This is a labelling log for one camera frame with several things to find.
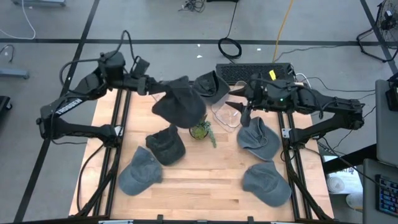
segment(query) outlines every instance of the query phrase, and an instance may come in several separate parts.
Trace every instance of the potted plant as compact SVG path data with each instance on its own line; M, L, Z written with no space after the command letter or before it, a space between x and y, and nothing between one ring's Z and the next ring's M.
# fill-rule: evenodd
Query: potted plant
M207 135L209 135L211 139L211 143L213 143L213 147L217 147L216 138L214 137L214 133L211 130L211 123L206 120L207 114L202 117L197 125L189 129L189 133L194 139L204 139Z

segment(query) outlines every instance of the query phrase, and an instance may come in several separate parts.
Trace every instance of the keyboard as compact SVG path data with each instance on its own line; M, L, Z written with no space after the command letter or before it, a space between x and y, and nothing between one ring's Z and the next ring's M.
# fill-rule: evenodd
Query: keyboard
M229 85L235 85L238 81L248 82L251 75L261 73L264 77L268 76L273 70L276 79L286 79L294 81L295 73L290 63L236 63L236 64L217 64L216 72L219 77Z
M398 217L398 180L376 175L376 209Z

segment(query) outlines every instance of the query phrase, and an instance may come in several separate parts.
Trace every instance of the concrete floor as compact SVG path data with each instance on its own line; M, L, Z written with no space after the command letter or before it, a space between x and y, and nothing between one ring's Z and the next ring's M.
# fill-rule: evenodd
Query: concrete floor
M381 0L366 0L376 16ZM100 0L88 39L118 39L127 29L135 40L159 40L160 44L136 44L134 52L148 60L148 74L173 79L182 75L196 78L215 69L217 63L228 63L215 44L161 44L169 39L217 40L228 33L234 4L212 2L203 13L177 12L184 0ZM14 220L22 195L39 154L42 139L35 124L41 106L51 103L61 91L58 81L60 67L72 60L83 33L94 0L68 0L66 7L33 5L26 8L28 17L41 42L51 39L69 39L72 44L15 42L15 58L7 63L0 55L0 67L22 68L30 72L30 79L0 78L0 95L12 98L13 109L0 130L0 223ZM238 4L230 38L239 40L275 40L288 0L242 0ZM296 1L287 20L281 40L298 40L279 46L279 53L296 48L311 47L302 41L353 41L370 28L370 23L360 1L301 0ZM31 36L20 6L11 1L0 1L0 29L20 37ZM0 46L8 44L0 33ZM374 34L367 41L377 41ZM97 57L100 52L113 50L114 44L85 44L80 58ZM270 62L274 45L243 45L241 63ZM366 47L383 56L380 47ZM121 52L130 65L129 49L123 45ZM374 81L392 75L390 66L363 55L357 46L334 49L313 49L284 55L279 62L290 62L296 73L320 77L330 88L342 90L371 90ZM72 87L95 68L93 63L79 64ZM367 93L342 93L327 91L320 82L311 80L313 88L327 95L360 98ZM375 105L374 96L363 100L367 113ZM65 115L71 123L90 124L95 101L86 102ZM349 153L376 142L374 113L366 117L365 126L354 131L338 148ZM313 121L319 122L317 116ZM332 146L338 144L347 130L337 130L326 138ZM68 215L76 186L85 146L50 145L40 173L25 221L63 218ZM346 222L361 223L362 214L348 208L344 197L331 196L335 217Z

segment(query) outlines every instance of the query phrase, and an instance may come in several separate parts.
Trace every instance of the baseball cap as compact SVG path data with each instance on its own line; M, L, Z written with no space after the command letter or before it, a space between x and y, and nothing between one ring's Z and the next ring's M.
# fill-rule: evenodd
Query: baseball cap
M147 147L162 165L169 166L185 155L185 146L177 131L177 127L171 124L165 130L146 137Z
M271 161L280 147L279 136L260 117L238 132L238 144L264 161Z
M162 166L153 155L138 146L130 164L119 175L119 187L128 195L138 195L154 183L162 182Z
M252 192L272 207L283 205L292 195L292 189L278 173L274 162L253 165L244 173L243 190Z
M206 113L206 105L189 85L187 76L164 82L169 90L152 107L152 112L180 128L192 128Z
M215 71L199 76L193 82L193 89L211 104L217 103L230 90L229 85Z

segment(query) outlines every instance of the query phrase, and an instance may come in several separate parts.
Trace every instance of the wooden tabletop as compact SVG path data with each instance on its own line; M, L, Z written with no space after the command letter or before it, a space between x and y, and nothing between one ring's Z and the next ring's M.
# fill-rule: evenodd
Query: wooden tabletop
M115 98L116 91L113 91L98 100L93 126L110 124ZM124 98L119 110L119 123L123 102ZM146 136L169 126L169 123L160 116L151 113L154 103L155 99L152 96L132 94L118 175L130 163L137 147L145 147ZM291 200L273 208L261 202L252 193L242 190L244 172L248 167L262 161L238 146L236 135L239 127L229 133L214 121L213 112L209 108L207 113L207 120L212 123L217 148L213 148L210 138L195 140L187 129L179 128L178 133L187 150L184 158L175 165L163 166L163 182L152 185L137 196L124 194L116 184L111 218L154 220L157 215L163 214L165 220L245 221L248 216L254 217L255 221L294 220ZM253 112L252 117L256 116L262 117L268 127L280 134L277 113ZM312 125L309 115L295 113L294 121L297 128ZM82 162L100 145L98 139L90 139ZM310 140L307 147L318 151L314 140ZM275 155L274 162L279 173L287 179L285 163L279 156L281 150L282 147ZM325 213L333 217L320 157L308 150L300 152L308 191ZM88 163L85 169L81 185L81 206L90 199L98 186L103 157L104 149ZM102 213L107 196L108 189L103 193ZM298 193L298 204L301 217L305 217L300 193ZM75 192L70 214L76 212Z

